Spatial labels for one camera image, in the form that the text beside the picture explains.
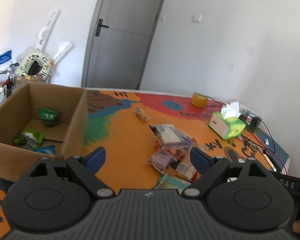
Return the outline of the purple snack packet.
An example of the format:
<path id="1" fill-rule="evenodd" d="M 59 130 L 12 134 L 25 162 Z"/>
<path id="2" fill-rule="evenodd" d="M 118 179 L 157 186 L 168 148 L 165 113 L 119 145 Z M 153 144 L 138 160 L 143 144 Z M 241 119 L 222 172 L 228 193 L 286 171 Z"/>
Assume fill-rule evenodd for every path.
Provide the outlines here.
<path id="1" fill-rule="evenodd" d="M 159 172 L 164 172 L 171 164 L 175 163 L 177 158 L 167 151 L 157 151 L 147 160 L 147 163 L 154 167 Z"/>

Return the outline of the blue snack bag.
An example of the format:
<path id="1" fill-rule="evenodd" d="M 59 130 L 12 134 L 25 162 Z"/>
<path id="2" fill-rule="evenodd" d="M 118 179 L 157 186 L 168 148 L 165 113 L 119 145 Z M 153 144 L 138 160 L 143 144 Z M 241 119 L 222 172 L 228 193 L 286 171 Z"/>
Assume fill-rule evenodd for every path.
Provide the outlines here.
<path id="1" fill-rule="evenodd" d="M 47 154 L 47 155 L 55 155 L 56 154 L 56 148 L 55 145 L 47 145 L 39 148 L 34 148 L 34 152 Z"/>

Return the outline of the beige snack packet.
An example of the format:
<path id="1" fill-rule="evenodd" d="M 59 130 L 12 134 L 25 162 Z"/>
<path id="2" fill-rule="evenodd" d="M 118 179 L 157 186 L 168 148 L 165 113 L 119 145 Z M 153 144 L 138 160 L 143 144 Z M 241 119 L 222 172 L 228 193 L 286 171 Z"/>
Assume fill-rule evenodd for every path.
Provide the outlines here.
<path id="1" fill-rule="evenodd" d="M 176 169 L 173 171 L 174 176 L 177 176 L 186 181 L 191 181 L 196 173 L 197 171 L 192 166 L 192 164 L 187 164 L 182 161 L 177 165 Z"/>

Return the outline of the green snack bag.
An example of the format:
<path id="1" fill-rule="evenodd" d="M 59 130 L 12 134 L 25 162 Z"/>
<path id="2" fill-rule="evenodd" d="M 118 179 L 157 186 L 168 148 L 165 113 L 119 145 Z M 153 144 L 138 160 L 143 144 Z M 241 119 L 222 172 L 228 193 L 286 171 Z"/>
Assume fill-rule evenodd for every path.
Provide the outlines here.
<path id="1" fill-rule="evenodd" d="M 58 112 L 48 108 L 38 109 L 39 117 L 45 126 L 53 127 L 60 124 Z"/>
<path id="2" fill-rule="evenodd" d="M 44 140 L 43 133 L 32 129 L 25 129 L 21 134 L 15 137 L 15 144 L 28 145 L 32 148 L 38 148 Z"/>

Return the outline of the green white snack packet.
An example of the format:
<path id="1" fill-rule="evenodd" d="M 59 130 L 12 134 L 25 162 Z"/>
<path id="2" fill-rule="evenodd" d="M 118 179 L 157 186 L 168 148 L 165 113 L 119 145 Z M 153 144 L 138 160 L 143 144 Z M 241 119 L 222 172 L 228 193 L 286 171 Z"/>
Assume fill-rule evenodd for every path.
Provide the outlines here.
<path id="1" fill-rule="evenodd" d="M 168 176 L 166 174 L 162 174 L 157 180 L 156 185 L 153 187 L 153 190 L 176 189 L 179 192 L 182 192 L 189 185 L 190 183 L 188 181 L 185 181 L 175 176 Z"/>

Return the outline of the brown cardboard box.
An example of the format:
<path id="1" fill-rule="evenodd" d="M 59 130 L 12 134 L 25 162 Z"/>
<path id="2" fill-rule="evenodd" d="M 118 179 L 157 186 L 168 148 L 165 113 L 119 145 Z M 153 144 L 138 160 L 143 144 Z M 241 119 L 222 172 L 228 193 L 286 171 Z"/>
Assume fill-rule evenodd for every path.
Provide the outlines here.
<path id="1" fill-rule="evenodd" d="M 60 124 L 45 126 L 39 108 L 58 112 Z M 43 157 L 41 153 L 15 146 L 14 139 L 25 129 L 43 133 L 46 145 L 55 145 L 51 160 L 83 155 L 88 119 L 87 90 L 46 83 L 20 87 L 0 106 L 0 178 L 16 182 Z"/>

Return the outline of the green snack bag upper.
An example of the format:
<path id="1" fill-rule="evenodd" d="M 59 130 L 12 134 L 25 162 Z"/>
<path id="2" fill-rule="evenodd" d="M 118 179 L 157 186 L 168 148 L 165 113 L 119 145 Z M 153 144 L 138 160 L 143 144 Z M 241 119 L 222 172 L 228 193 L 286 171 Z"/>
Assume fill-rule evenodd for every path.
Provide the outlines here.
<path id="1" fill-rule="evenodd" d="M 45 126 L 53 127 L 60 124 L 58 112 L 48 108 L 38 109 L 39 117 Z"/>

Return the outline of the clear grey snack bag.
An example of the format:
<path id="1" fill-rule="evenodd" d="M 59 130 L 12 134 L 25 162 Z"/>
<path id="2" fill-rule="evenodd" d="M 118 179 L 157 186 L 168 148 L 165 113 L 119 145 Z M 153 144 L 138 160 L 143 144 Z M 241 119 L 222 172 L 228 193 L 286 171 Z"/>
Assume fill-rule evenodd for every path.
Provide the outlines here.
<path id="1" fill-rule="evenodd" d="M 163 150 L 179 150 L 189 148 L 192 145 L 192 139 L 177 130 L 173 125 L 150 124 L 149 128 Z"/>

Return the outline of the yellow tape roll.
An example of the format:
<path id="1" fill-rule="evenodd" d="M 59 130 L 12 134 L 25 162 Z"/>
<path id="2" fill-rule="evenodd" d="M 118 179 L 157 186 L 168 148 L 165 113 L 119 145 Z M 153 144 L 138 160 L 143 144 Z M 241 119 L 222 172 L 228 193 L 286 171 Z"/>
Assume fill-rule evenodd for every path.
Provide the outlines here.
<path id="1" fill-rule="evenodd" d="M 200 93 L 194 93 L 191 99 L 191 104 L 199 108 L 205 108 L 207 102 L 208 97 Z"/>

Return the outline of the colourful cartoon table mat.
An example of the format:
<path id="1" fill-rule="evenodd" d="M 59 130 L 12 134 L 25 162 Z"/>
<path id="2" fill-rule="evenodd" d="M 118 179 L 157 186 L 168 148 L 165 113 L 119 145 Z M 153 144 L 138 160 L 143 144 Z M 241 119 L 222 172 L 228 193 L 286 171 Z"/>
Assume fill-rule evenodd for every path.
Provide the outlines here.
<path id="1" fill-rule="evenodd" d="M 253 156 L 266 168 L 278 165 L 280 171 L 288 170 L 289 155 L 274 142 L 269 145 L 270 157 L 263 155 L 264 142 L 268 140 L 263 131 L 244 132 L 253 142 L 251 146 L 245 146 L 242 139 L 222 140 L 213 132 L 208 122 L 220 107 L 220 103 L 209 100 L 205 108 L 199 108 L 191 104 L 189 97 L 177 95 L 90 90 L 83 153 L 100 146 L 106 149 L 106 163 L 97 176 L 114 190 L 150 188 L 157 182 L 159 172 L 147 160 L 159 144 L 149 125 L 172 124 L 212 156 Z M 143 109 L 149 120 L 140 121 L 134 114 L 136 108 Z"/>

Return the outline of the clear peanut snack packet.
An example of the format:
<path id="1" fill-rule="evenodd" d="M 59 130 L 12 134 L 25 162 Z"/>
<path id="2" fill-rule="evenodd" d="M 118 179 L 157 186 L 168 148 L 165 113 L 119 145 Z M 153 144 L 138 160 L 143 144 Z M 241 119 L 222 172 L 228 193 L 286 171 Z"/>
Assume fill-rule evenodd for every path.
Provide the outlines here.
<path id="1" fill-rule="evenodd" d="M 134 109 L 134 114 L 139 118 L 140 121 L 146 122 L 149 120 L 149 116 L 141 108 Z"/>

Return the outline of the panda print toilet seat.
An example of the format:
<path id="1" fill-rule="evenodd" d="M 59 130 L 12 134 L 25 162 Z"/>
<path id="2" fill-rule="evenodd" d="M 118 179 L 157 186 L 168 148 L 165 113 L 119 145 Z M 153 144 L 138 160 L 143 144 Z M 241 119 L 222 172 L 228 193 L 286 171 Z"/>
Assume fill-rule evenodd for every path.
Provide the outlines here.
<path id="1" fill-rule="evenodd" d="M 31 76 L 41 75 L 45 81 L 52 68 L 52 61 L 49 57 L 38 50 L 33 50 L 28 53 L 17 69 L 15 70 L 16 76 Z"/>

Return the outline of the white foam board short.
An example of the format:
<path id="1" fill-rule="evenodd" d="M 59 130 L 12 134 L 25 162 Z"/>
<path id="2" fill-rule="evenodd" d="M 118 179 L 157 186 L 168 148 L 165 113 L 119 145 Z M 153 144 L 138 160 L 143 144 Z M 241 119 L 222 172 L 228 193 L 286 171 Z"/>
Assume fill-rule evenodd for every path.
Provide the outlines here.
<path id="1" fill-rule="evenodd" d="M 58 44 L 57 53 L 52 57 L 53 65 L 56 66 L 73 47 L 74 44 L 72 42 L 61 40 Z"/>

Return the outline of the blue plastic bag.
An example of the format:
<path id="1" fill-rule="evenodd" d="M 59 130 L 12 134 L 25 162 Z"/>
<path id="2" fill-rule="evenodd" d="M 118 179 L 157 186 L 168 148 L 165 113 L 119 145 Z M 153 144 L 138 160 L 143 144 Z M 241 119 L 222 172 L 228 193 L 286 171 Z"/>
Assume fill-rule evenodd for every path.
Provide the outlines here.
<path id="1" fill-rule="evenodd" d="M 12 64 L 12 51 L 8 50 L 0 55 L 0 67 L 3 65 L 10 66 Z"/>

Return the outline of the white foam board tall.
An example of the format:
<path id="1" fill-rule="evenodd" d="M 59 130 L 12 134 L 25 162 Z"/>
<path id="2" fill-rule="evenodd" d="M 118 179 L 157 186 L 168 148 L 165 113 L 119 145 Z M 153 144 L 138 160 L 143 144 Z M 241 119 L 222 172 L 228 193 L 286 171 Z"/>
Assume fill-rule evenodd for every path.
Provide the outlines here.
<path id="1" fill-rule="evenodd" d="M 55 26 L 55 23 L 57 22 L 59 16 L 61 14 L 60 9 L 52 9 L 48 15 L 48 18 L 40 30 L 39 34 L 37 35 L 37 42 L 34 48 L 38 50 L 39 52 L 43 52 L 46 44 L 48 42 L 48 39 L 50 37 L 50 34 Z"/>

